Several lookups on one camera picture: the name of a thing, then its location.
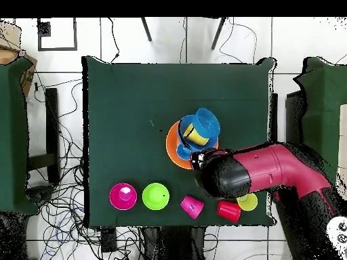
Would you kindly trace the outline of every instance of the blue bowl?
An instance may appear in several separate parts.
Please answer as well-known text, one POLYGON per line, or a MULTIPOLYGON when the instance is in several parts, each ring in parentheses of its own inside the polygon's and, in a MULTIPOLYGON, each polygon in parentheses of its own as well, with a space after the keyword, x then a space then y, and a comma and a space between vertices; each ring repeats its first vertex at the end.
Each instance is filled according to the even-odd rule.
POLYGON ((211 137, 209 138, 209 141, 204 146, 200 146, 183 137, 184 132, 192 123, 195 116, 196 116, 195 114, 184 116, 183 118, 181 118, 180 123, 178 125, 177 132, 178 132, 178 139, 180 140, 180 144, 177 147, 177 155, 182 160, 190 160, 190 154, 192 152, 200 152, 206 148, 213 148, 216 145, 218 140, 218 136, 211 137))

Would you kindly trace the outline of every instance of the blue cup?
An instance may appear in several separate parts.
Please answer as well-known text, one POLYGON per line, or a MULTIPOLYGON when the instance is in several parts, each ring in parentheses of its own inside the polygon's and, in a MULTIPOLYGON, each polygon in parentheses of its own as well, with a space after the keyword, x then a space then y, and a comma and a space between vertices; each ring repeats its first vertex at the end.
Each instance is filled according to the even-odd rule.
POLYGON ((199 108, 195 114, 192 125, 197 133, 204 138, 217 137, 220 135, 220 123, 216 116, 206 108, 199 108))
POLYGON ((180 140, 180 144, 177 147, 177 155, 182 160, 190 160, 190 154, 192 152, 200 152, 206 148, 212 148, 216 145, 218 136, 210 137, 208 142, 204 146, 200 146, 195 144, 183 137, 185 130, 189 127, 192 121, 196 118, 195 114, 190 114, 188 116, 184 116, 180 120, 180 124, 178 125, 178 138, 180 140))

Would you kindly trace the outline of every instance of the red cup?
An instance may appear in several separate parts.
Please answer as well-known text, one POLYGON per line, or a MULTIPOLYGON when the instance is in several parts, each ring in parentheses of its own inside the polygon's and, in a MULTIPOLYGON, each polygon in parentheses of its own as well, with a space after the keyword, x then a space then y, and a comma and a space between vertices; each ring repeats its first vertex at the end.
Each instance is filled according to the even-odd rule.
POLYGON ((240 218, 241 207, 237 203, 221 200, 217 206, 217 214, 232 222, 237 222, 240 218))
POLYGON ((196 219, 203 210, 204 203, 191 196, 185 196, 181 202, 181 207, 190 217, 196 219))

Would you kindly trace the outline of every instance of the yellow cup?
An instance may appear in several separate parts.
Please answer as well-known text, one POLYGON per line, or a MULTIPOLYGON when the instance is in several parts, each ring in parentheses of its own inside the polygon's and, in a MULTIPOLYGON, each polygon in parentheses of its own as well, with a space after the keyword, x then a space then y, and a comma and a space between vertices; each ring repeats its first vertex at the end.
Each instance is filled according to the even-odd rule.
POLYGON ((194 129, 193 125, 190 124, 186 131, 184 132, 183 136, 186 139, 189 139, 191 142, 198 144, 200 146, 204 146, 205 144, 207 144, 207 142, 209 141, 209 139, 206 139, 204 137, 201 137, 198 133, 197 130, 194 129))
POLYGON ((236 199, 243 211, 252 211, 258 205, 258 199, 255 194, 246 194, 236 199))

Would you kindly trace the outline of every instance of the green table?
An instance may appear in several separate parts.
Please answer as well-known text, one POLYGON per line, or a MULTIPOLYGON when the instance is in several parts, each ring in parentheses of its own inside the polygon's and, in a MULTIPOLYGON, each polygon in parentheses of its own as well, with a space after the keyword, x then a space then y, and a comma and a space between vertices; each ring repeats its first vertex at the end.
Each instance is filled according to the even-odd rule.
MULTIPOLYGON (((206 107, 221 124, 220 148, 265 142, 273 59, 257 65, 181 65, 105 64, 83 57, 82 64, 89 226, 232 225, 217 215, 218 201, 199 191, 194 172, 171 162, 165 139, 176 121, 206 107), (131 184, 138 193, 136 205, 128 211, 109 203, 111 188, 120 182, 131 184), (151 211, 142 202, 142 191, 152 182, 164 184, 170 192, 168 205, 160 211, 151 211), (185 195, 205 203, 195 220, 180 207, 185 195)), ((274 223, 267 213, 268 193, 257 196, 257 208, 242 212, 239 225, 274 223)))

